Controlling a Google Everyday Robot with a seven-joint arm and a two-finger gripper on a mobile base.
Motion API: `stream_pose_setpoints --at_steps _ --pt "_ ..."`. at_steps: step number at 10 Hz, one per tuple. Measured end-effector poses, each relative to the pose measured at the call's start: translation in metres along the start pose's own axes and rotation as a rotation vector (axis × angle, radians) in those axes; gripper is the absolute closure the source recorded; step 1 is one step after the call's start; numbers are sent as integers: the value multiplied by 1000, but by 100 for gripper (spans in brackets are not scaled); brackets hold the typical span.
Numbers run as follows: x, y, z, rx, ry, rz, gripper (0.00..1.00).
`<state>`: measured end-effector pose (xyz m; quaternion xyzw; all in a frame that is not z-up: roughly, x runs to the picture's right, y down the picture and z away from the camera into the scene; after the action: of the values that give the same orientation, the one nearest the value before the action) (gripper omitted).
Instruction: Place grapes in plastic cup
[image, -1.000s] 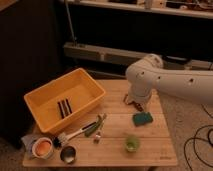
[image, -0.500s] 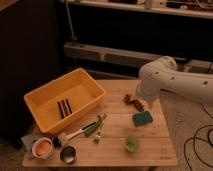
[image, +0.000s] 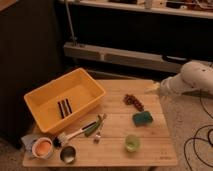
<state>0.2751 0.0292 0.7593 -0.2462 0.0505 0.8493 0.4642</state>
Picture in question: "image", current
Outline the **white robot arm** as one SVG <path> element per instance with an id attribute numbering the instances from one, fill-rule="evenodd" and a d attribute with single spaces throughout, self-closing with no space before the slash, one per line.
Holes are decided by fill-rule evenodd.
<path id="1" fill-rule="evenodd" d="M 193 91 L 204 91 L 213 95 L 213 68 L 200 62 L 185 63 L 178 74 L 147 87 L 145 93 L 160 93 L 179 96 Z"/>

